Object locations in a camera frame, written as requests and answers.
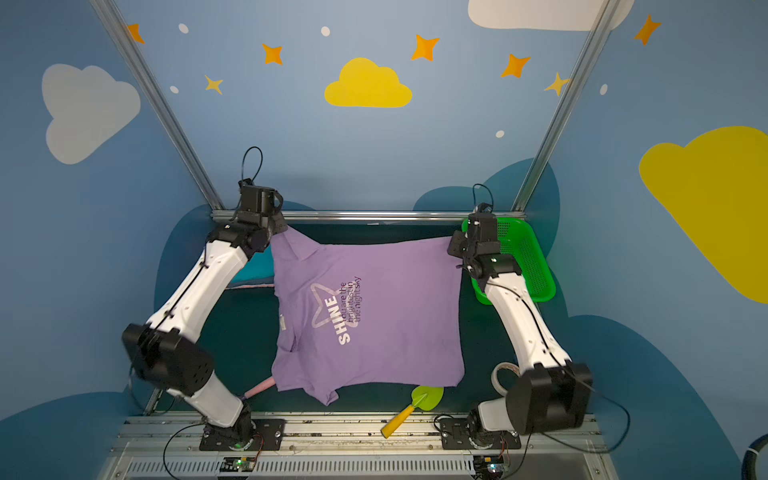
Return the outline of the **green plastic perforated basket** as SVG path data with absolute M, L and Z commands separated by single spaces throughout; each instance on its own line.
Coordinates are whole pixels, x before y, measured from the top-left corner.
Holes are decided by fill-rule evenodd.
M 517 218 L 498 217 L 497 223 L 501 253 L 512 255 L 521 267 L 532 301 L 553 299 L 556 284 L 533 228 Z

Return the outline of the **purple t shirt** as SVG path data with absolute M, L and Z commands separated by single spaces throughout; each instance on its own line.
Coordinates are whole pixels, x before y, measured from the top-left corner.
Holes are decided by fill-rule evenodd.
M 352 385 L 457 386 L 462 273 L 449 243 L 331 245 L 295 229 L 274 236 L 276 388 L 328 406 Z

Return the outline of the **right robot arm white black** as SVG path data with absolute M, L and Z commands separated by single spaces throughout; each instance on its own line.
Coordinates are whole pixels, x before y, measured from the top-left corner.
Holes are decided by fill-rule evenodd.
M 549 331 L 528 292 L 520 262 L 501 251 L 497 217 L 476 211 L 448 247 L 491 302 L 517 357 L 518 379 L 473 413 L 478 434 L 549 433 L 582 425 L 593 376 L 574 363 Z

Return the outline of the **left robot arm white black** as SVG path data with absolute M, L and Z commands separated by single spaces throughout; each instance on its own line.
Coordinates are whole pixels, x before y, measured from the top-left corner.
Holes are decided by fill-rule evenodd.
M 251 258 L 286 230 L 283 197 L 251 179 L 239 182 L 234 215 L 209 233 L 194 267 L 166 303 L 143 324 L 130 324 L 122 342 L 133 372 L 183 398 L 206 423 L 236 430 L 245 404 L 215 374 L 214 360 L 197 342 L 213 307 Z

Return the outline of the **teal folded t shirt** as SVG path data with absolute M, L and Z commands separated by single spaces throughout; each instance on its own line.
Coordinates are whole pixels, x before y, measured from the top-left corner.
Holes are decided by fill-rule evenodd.
M 274 277 L 274 261 L 269 252 L 255 254 L 231 280 L 231 286 L 270 284 Z

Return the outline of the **green yellow toy shovel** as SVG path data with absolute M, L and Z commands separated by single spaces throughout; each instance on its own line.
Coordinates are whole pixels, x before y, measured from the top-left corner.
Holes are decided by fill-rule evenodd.
M 442 400 L 443 387 L 418 386 L 411 392 L 411 403 L 380 430 L 385 439 L 390 438 L 399 427 L 416 411 L 432 411 Z

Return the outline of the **right circuit board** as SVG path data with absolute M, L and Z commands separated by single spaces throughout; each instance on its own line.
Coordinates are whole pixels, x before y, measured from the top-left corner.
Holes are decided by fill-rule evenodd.
M 474 456 L 473 468 L 475 480 L 499 480 L 506 473 L 505 463 L 497 456 Z

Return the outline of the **circuit board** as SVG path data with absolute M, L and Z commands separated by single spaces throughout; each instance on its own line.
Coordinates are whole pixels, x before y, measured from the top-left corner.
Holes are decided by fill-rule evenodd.
M 255 457 L 225 457 L 219 467 L 220 473 L 250 473 L 256 464 Z
M 475 480 L 499 480 L 506 473 L 505 463 L 497 456 L 474 456 L 473 468 Z

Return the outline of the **left circuit board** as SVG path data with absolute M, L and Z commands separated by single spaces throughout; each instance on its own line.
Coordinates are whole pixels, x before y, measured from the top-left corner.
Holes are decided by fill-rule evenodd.
M 256 464 L 255 457 L 225 457 L 219 467 L 220 473 L 250 473 Z

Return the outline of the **aluminium frame back bar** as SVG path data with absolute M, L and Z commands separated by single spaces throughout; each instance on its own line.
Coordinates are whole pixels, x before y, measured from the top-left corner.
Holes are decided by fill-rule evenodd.
M 469 212 L 425 212 L 425 211 L 285 211 L 284 219 L 289 223 L 460 223 L 468 218 Z

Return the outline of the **aluminium frame left post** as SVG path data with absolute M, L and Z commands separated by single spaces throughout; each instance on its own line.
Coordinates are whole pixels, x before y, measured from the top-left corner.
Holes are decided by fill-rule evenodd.
M 90 4 L 147 97 L 200 192 L 211 207 L 211 219 L 220 224 L 228 222 L 233 211 L 226 209 L 203 163 L 174 114 L 159 81 L 141 53 L 139 43 L 129 33 L 128 25 L 125 23 L 116 2 L 91 0 Z

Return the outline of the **aluminium frame post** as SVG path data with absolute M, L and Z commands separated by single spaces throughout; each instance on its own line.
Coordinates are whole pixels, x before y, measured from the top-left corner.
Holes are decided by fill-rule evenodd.
M 174 114 L 159 81 L 141 53 L 139 43 L 129 33 L 128 25 L 125 23 L 116 2 L 91 0 L 90 4 L 147 97 L 200 192 L 211 207 L 211 219 L 220 224 L 228 222 L 233 211 L 226 209 L 203 163 Z
M 622 1 L 619 0 L 604 1 L 598 10 L 596 20 L 571 71 L 571 81 L 560 96 L 542 143 L 516 194 L 509 212 L 511 217 L 526 217 L 527 207 L 613 30 L 612 24 L 618 17 L 621 4 Z

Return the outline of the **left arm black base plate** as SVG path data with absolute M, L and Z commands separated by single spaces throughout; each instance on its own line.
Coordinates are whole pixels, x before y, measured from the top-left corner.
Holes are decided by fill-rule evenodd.
M 281 447 L 284 419 L 246 419 L 224 428 L 206 424 L 200 451 L 277 451 Z

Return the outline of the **aluminium frame right post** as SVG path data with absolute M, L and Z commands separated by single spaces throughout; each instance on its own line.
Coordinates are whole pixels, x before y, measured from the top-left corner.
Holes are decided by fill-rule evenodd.
M 516 194 L 509 212 L 511 217 L 526 217 L 527 207 L 613 30 L 612 24 L 618 17 L 621 4 L 622 1 L 619 0 L 604 1 L 598 10 L 596 20 L 571 71 L 571 81 L 560 96 L 542 143 Z

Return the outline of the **aluminium front rail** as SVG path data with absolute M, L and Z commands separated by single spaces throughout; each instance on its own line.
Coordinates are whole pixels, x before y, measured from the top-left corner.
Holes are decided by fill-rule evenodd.
M 200 451 L 202 423 L 191 414 L 128 418 L 99 474 L 102 479 L 474 479 L 474 456 L 501 457 L 501 479 L 615 479 L 596 419 L 575 429 L 520 437 L 519 450 L 443 450 L 437 418 L 416 413 L 390 438 L 390 413 L 264 412 L 284 419 L 277 451 Z M 220 473 L 225 457 L 255 457 L 250 473 Z

